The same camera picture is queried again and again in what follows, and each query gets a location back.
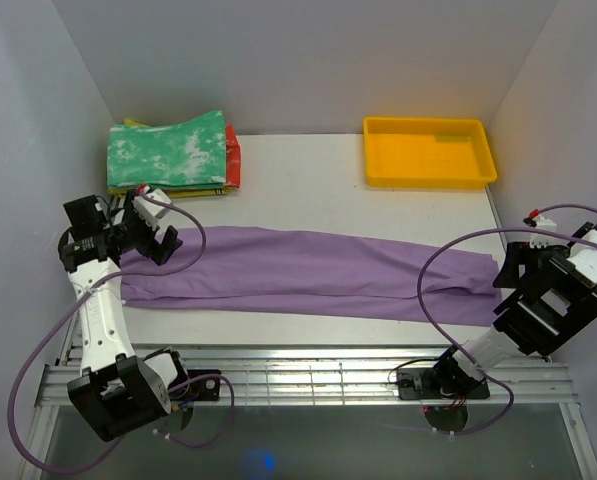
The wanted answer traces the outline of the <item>purple trousers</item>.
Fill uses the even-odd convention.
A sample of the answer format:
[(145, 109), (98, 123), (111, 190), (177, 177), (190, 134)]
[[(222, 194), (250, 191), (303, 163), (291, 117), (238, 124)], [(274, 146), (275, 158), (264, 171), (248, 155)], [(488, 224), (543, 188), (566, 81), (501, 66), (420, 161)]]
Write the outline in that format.
[(123, 256), (127, 305), (424, 320), (489, 326), (501, 302), (489, 255), (449, 250), (431, 266), (432, 246), (311, 231), (209, 227), (179, 233), (169, 274), (140, 254)]

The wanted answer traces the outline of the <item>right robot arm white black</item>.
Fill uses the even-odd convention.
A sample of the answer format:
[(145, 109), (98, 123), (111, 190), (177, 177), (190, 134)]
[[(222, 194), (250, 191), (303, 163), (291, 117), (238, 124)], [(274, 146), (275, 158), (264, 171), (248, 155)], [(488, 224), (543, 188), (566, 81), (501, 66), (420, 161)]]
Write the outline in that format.
[(553, 242), (556, 224), (538, 214), (540, 229), (512, 242), (493, 286), (511, 294), (495, 309), (489, 330), (446, 350), (426, 374), (442, 397), (472, 398), (485, 374), (520, 354), (547, 356), (597, 318), (597, 223), (585, 223), (566, 245)]

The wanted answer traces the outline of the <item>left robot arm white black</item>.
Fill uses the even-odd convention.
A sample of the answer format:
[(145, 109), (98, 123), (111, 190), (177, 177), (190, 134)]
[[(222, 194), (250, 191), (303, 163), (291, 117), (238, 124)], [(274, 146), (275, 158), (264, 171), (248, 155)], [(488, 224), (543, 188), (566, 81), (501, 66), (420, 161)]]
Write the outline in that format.
[(90, 195), (64, 206), (69, 228), (58, 253), (82, 305), (80, 375), (67, 386), (71, 403), (105, 442), (170, 414), (190, 376), (171, 348), (139, 357), (129, 339), (121, 298), (120, 260), (132, 250), (165, 264), (181, 246), (175, 228), (157, 236), (170, 204), (160, 189), (141, 187), (109, 210)]

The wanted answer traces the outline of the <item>red folded trousers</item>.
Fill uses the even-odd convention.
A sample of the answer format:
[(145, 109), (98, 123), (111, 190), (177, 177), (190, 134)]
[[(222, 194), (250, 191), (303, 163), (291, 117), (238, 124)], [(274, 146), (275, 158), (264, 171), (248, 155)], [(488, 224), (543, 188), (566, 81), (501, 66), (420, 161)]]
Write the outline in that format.
[(232, 124), (225, 129), (226, 134), (226, 182), (225, 186), (237, 189), (241, 185), (241, 148)]

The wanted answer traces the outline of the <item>yellow plastic tray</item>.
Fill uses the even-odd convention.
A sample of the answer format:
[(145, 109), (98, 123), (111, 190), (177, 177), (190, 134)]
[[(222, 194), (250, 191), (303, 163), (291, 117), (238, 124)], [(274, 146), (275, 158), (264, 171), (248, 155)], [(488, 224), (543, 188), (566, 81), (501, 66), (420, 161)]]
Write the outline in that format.
[(478, 119), (366, 117), (363, 141), (374, 188), (479, 190), (497, 180)]

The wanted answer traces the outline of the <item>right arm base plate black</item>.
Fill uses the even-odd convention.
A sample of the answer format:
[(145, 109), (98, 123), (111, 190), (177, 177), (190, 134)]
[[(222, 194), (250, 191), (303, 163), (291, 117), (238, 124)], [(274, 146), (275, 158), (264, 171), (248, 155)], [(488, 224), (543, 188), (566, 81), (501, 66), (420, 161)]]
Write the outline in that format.
[(456, 380), (433, 368), (401, 368), (396, 386), (400, 400), (485, 400), (490, 390), (485, 380)]

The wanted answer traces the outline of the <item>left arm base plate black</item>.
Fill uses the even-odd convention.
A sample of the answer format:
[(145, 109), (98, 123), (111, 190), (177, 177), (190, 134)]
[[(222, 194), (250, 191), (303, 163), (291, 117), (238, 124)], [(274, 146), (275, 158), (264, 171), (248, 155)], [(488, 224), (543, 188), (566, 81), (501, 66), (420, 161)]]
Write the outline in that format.
[(218, 375), (222, 372), (217, 369), (187, 369), (186, 373), (179, 376), (175, 385), (184, 380), (196, 378), (203, 375), (210, 375), (210, 378), (200, 382), (194, 382), (169, 394), (170, 399), (178, 403), (190, 403), (194, 401), (217, 401), (220, 398), (221, 380)]

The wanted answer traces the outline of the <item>aluminium rail frame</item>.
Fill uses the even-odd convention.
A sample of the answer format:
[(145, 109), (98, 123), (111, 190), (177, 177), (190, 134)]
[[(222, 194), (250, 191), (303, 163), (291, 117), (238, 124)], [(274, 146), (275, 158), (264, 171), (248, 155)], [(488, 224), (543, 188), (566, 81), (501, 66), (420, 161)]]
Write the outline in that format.
[[(447, 348), (429, 323), (295, 314), (127, 308), (137, 353), (172, 346), (191, 368), (220, 369), (234, 384), (236, 404), (253, 406), (391, 405), (398, 401), (388, 371), (435, 357)], [(66, 384), (82, 357), (72, 323), (66, 353), (45, 367), (42, 407), (67, 406)], [(512, 357), (494, 370), (516, 404), (574, 404), (568, 368), (537, 356)]]

